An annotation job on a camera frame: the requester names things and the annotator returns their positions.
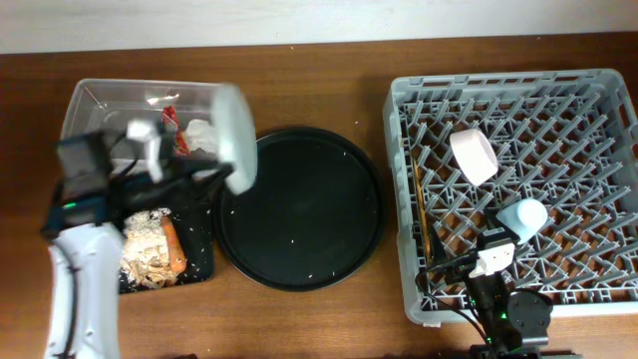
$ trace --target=red food wrapper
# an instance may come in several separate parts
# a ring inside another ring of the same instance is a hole
[[[183,133],[179,130],[179,119],[177,118],[174,106],[167,106],[163,108],[163,112],[161,113],[161,122],[167,128],[175,129],[175,154],[178,156],[189,156],[190,151],[188,150],[186,141],[183,138]]]

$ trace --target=gray dish rack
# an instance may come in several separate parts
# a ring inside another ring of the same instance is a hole
[[[449,256],[475,245],[484,209],[539,199],[548,222],[518,249],[505,281],[552,297],[554,317],[638,313],[638,120],[620,74],[399,78],[383,115],[410,320],[427,326],[463,320],[415,284],[426,268],[417,195]],[[450,133],[466,129],[486,134],[498,158],[497,174],[479,187],[463,177],[449,146]],[[430,277],[429,289],[469,308],[462,283]]]

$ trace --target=black round tray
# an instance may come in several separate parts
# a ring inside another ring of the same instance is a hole
[[[213,230],[230,261],[267,286],[305,291],[357,270],[383,234],[386,206],[366,155],[333,133],[278,131],[257,141],[252,189],[223,190]]]

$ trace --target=orange carrot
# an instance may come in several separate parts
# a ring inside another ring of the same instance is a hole
[[[172,226],[170,218],[163,216],[161,218],[161,227],[166,234],[170,270],[175,273],[182,273],[186,270],[186,257],[183,255],[181,245],[179,245],[179,238],[177,238],[177,233],[175,233],[175,228]]]

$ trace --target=wooden table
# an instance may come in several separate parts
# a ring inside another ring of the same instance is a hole
[[[53,183],[54,145],[83,78],[231,82],[247,95],[259,133],[290,125],[340,134],[382,173],[389,198],[384,238],[346,281],[308,293],[256,284],[217,250],[202,284],[121,297],[125,358],[434,357],[466,350],[468,324],[425,329],[408,321],[396,246],[397,219],[382,107],[394,78],[532,70],[614,68],[638,104],[638,33],[442,39],[252,48],[0,56],[0,357],[44,350],[52,272],[39,237]],[[550,350],[635,358],[638,316],[557,319]]]

